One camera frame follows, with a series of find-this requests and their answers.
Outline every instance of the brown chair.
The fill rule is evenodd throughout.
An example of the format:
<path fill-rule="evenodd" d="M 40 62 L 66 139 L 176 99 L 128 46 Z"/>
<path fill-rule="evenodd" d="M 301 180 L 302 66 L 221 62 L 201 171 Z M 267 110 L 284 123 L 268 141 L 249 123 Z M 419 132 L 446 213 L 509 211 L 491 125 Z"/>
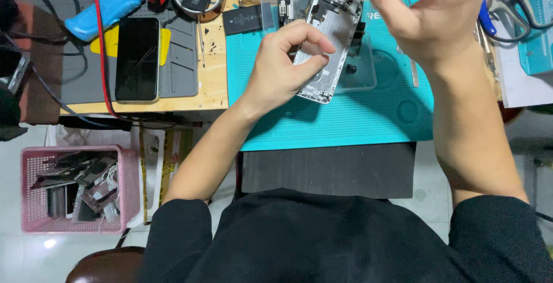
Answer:
<path fill-rule="evenodd" d="M 81 259 L 69 272 L 66 283 L 135 283 L 144 248 L 126 246 L 98 251 Z"/>

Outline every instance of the pink basket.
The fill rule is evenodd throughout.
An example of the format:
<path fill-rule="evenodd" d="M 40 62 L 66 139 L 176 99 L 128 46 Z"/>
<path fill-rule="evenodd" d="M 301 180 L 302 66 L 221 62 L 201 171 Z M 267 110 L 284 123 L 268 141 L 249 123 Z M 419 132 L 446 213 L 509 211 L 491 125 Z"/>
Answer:
<path fill-rule="evenodd" d="M 43 162 L 68 151 L 116 151 L 121 217 L 119 222 L 105 219 L 77 222 L 65 217 L 48 217 L 46 191 L 30 190 L 37 174 L 50 167 Z M 102 233 L 119 234 L 128 221 L 140 211 L 138 156 L 133 150 L 118 145 L 82 147 L 28 147 L 21 152 L 21 230 L 26 233 Z"/>

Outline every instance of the smartphone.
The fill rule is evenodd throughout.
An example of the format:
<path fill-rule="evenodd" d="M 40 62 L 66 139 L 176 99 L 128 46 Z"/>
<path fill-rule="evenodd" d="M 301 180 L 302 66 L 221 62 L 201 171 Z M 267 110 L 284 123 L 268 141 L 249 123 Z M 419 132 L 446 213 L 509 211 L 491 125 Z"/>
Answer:
<path fill-rule="evenodd" d="M 119 23 L 115 99 L 152 102 L 158 96 L 161 24 L 157 18 L 123 18 Z"/>
<path fill-rule="evenodd" d="M 18 51 L 15 42 L 4 33 L 0 33 L 0 45 L 0 81 L 16 95 L 29 65 L 29 53 Z"/>

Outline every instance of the teal repair mat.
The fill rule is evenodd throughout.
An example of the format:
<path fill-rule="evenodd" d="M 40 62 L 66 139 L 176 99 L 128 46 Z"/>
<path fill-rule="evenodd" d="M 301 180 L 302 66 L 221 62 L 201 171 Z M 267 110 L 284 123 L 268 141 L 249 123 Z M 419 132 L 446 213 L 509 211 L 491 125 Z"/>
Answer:
<path fill-rule="evenodd" d="M 416 1 L 404 0 L 407 4 Z M 363 4 L 362 21 L 367 23 L 365 36 L 370 35 L 377 86 L 335 93 L 327 105 L 296 96 L 259 120 L 242 151 L 432 139 L 433 96 L 426 75 L 418 66 L 419 87 L 414 88 L 409 58 L 368 1 Z M 263 36 L 263 32 L 252 32 L 227 37 L 230 105 L 245 90 Z"/>

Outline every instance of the black shirt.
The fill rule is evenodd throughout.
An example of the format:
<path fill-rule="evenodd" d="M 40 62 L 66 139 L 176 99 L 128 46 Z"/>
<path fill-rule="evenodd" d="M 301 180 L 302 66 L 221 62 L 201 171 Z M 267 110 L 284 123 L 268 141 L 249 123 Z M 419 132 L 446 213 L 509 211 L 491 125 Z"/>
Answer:
<path fill-rule="evenodd" d="M 553 282 L 534 210 L 516 198 L 461 202 L 446 245 L 410 210 L 363 197 L 277 189 L 221 215 L 203 201 L 159 208 L 142 282 Z"/>

